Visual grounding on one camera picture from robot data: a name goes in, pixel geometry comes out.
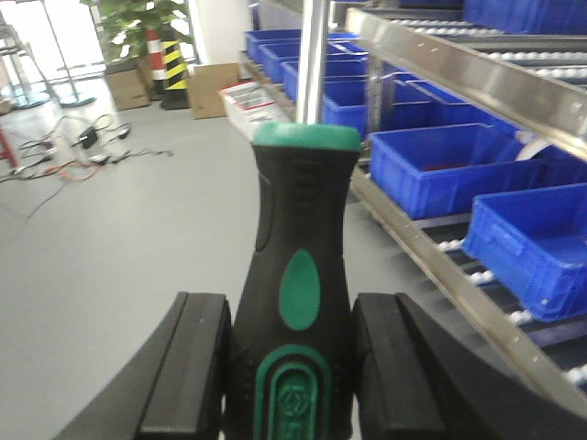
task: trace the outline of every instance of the white box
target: white box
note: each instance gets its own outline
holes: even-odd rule
[[[257,127],[268,121],[287,121],[287,115],[274,103],[258,82],[242,82],[220,90],[228,120],[249,141]]]

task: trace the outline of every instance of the metal screwdriver shaft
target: metal screwdriver shaft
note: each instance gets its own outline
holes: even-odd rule
[[[295,119],[299,124],[318,124],[322,118],[329,4],[328,0],[304,1]]]

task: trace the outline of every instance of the white wall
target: white wall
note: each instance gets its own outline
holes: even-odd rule
[[[237,62],[250,30],[247,0],[188,0],[196,45],[203,64]]]

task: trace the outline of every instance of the power adapter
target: power adapter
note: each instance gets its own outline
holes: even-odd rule
[[[78,141],[83,149],[89,149],[98,141],[98,133],[93,126],[89,126],[78,137]]]

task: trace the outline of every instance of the red white traffic cone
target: red white traffic cone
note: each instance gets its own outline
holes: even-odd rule
[[[165,67],[163,66],[163,46],[157,31],[147,30],[147,46],[149,47],[150,68],[153,72],[155,92],[162,95],[165,92]]]

